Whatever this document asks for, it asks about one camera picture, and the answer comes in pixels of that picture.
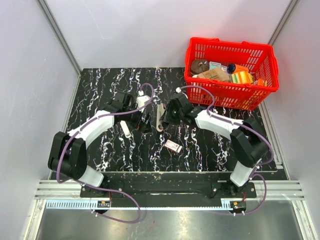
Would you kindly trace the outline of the white staple remover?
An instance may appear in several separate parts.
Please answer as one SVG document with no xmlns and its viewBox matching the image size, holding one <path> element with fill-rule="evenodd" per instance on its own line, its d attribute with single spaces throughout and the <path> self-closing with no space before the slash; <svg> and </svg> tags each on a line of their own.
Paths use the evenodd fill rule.
<svg viewBox="0 0 320 240">
<path fill-rule="evenodd" d="M 120 121 L 120 126 L 122 128 L 122 131 L 123 131 L 125 137 L 129 139 L 131 137 L 131 132 L 130 132 L 130 130 L 128 128 L 127 123 L 122 120 L 122 121 Z"/>
</svg>

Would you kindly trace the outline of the red white staple box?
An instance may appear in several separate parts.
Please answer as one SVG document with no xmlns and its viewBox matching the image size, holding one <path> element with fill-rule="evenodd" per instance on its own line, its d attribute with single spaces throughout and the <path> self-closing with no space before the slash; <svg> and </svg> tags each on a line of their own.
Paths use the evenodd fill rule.
<svg viewBox="0 0 320 240">
<path fill-rule="evenodd" d="M 165 145 L 164 145 L 166 148 L 174 151 L 175 153 L 179 153 L 182 149 L 182 146 L 171 141 L 171 140 L 167 140 Z"/>
</svg>

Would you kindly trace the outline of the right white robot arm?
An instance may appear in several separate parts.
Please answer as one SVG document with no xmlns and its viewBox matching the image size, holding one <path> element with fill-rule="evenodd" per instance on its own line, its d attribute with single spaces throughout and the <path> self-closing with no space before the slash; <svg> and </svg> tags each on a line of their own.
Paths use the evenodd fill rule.
<svg viewBox="0 0 320 240">
<path fill-rule="evenodd" d="M 231 141 L 237 159 L 229 180 L 222 184 L 222 191 L 239 198 L 246 191 L 257 164 L 270 147 L 261 127 L 253 118 L 232 119 L 211 112 L 203 106 L 193 106 L 186 94 L 175 94 L 167 105 L 157 106 L 156 125 L 159 132 L 169 125 L 184 123 L 202 130 L 217 133 Z"/>
</svg>

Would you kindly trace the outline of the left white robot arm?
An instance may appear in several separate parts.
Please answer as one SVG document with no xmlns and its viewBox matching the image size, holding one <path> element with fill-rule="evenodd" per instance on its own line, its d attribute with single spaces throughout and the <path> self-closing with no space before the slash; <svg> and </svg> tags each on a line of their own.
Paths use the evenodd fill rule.
<svg viewBox="0 0 320 240">
<path fill-rule="evenodd" d="M 107 195 L 107 178 L 88 165 L 88 147 L 102 133 L 125 122 L 142 130 L 149 125 L 143 111 L 151 103 L 147 95 L 136 100 L 130 94 L 120 94 L 101 107 L 89 120 L 68 132 L 59 131 L 53 137 L 48 159 L 48 168 L 56 172 L 59 184 L 74 180 L 91 187 L 91 192 L 98 198 Z"/>
</svg>

